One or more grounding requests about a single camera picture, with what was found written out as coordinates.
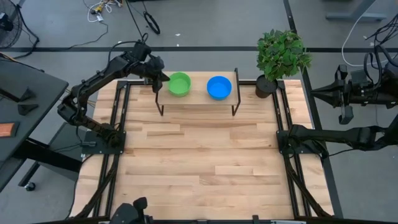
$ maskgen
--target blue bowl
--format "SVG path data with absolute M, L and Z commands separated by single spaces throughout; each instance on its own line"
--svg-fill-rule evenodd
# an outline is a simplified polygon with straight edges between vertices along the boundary
M 222 76 L 216 76 L 207 82 L 207 92 L 215 100 L 223 100 L 230 93 L 232 89 L 231 82 Z

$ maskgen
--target gray floor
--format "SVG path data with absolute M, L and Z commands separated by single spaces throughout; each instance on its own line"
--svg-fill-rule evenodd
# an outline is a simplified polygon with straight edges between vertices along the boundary
M 307 47 L 341 47 L 352 22 L 331 22 L 324 18 L 326 11 L 354 8 L 359 1 L 290 0 L 298 33 Z M 142 10 L 142 4 L 133 4 Z M 157 19 L 162 34 L 156 36 L 145 28 L 144 20 L 135 13 L 142 30 L 149 33 L 148 44 L 159 46 L 255 46 L 263 32 L 270 29 L 288 29 L 283 2 L 280 0 L 163 0 L 146 3 L 148 11 Z M 371 12 L 385 12 L 389 19 L 398 11 L 394 0 L 379 0 Z M 22 13 L 29 27 L 40 39 L 40 47 L 68 47 L 96 39 L 105 29 L 101 24 L 87 22 L 87 11 L 80 0 L 26 0 Z M 129 17 L 127 8 L 104 13 L 109 33 L 100 41 L 85 47 L 110 47 L 120 40 L 138 39 L 139 35 Z M 381 23 L 358 24 L 347 47 L 367 47 L 364 35 L 373 33 Z M 25 34 L 15 47 L 29 46 Z M 397 39 L 388 47 L 398 47 Z M 104 67 L 106 52 L 33 53 L 21 62 L 77 84 Z M 165 62 L 165 70 L 225 71 L 239 69 L 241 78 L 256 78 L 256 52 L 155 52 Z M 363 54 L 346 54 L 351 63 L 361 63 Z M 333 81 L 338 64 L 344 63 L 341 54 L 313 54 L 309 69 L 313 88 Z M 339 109 L 333 109 L 317 100 L 317 107 L 325 129 L 344 130 L 356 126 L 376 124 L 387 126 L 398 112 L 383 106 L 354 107 L 355 118 L 349 125 L 338 124 Z M 49 142 L 63 123 L 55 108 L 45 117 L 31 137 Z M 329 144 L 331 152 L 346 149 L 341 144 Z M 331 159 L 343 214 L 346 218 L 398 221 L 396 213 L 398 194 L 397 147 L 378 152 L 347 152 Z M 0 194 L 2 223 L 34 223 L 65 218 L 72 203 L 74 182 L 50 170 L 40 168 L 32 180 L 35 192 L 16 187 L 17 182 L 32 161 L 24 164 L 9 185 Z

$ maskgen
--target black plant pot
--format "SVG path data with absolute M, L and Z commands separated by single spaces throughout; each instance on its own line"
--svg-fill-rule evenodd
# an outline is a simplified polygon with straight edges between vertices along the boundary
M 278 89 L 276 80 L 269 81 L 265 75 L 260 75 L 256 80 L 256 95 L 260 98 L 267 98 Z

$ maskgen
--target chair wheel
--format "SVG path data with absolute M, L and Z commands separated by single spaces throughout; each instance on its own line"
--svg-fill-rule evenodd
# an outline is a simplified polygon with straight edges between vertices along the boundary
M 35 190 L 36 185 L 33 182 L 28 182 L 27 185 L 25 185 L 25 190 L 26 191 L 33 191 Z

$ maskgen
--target fan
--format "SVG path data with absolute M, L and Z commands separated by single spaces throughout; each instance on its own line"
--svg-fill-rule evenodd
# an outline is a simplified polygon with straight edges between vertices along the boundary
M 15 58 L 22 58 L 30 55 L 39 43 L 39 38 L 26 26 L 22 17 L 21 6 L 14 4 L 11 0 L 0 0 L 0 49 L 12 47 L 19 39 L 22 32 L 22 25 L 36 38 L 29 52 Z

